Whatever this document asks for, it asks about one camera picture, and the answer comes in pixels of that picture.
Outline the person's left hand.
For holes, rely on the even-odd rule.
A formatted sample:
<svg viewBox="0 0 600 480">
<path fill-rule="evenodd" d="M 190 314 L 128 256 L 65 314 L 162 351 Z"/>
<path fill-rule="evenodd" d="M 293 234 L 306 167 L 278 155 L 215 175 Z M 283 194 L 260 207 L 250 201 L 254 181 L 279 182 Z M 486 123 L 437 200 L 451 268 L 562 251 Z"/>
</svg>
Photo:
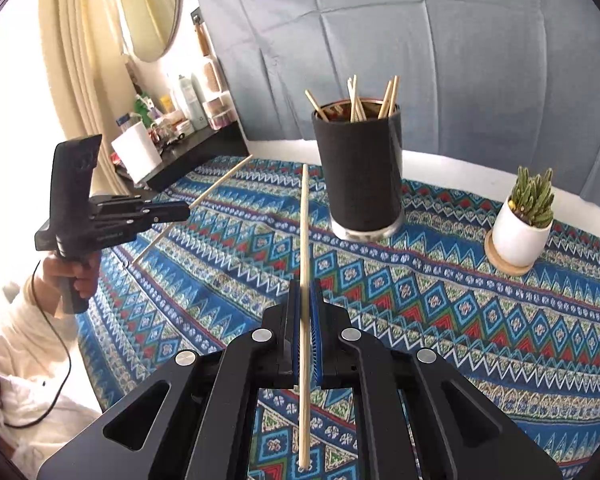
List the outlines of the person's left hand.
<svg viewBox="0 0 600 480">
<path fill-rule="evenodd" d="M 93 252 L 83 262 L 64 260 L 48 254 L 32 278 L 31 290 L 36 304 L 43 312 L 55 315 L 60 306 L 60 282 L 63 278 L 74 280 L 73 288 L 81 298 L 89 300 L 97 290 L 100 252 Z"/>
</svg>

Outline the white sleeved forearm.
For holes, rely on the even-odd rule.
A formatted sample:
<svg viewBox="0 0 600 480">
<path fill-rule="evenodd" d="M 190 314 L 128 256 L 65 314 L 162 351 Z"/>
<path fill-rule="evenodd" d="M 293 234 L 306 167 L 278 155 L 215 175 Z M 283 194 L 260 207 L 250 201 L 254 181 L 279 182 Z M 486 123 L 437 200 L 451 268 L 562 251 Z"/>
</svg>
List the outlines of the white sleeved forearm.
<svg viewBox="0 0 600 480">
<path fill-rule="evenodd" d="M 1 307 L 0 442 L 28 479 L 102 414 L 91 391 L 58 391 L 69 385 L 67 352 L 77 341 L 76 319 L 38 310 L 30 282 Z"/>
</svg>

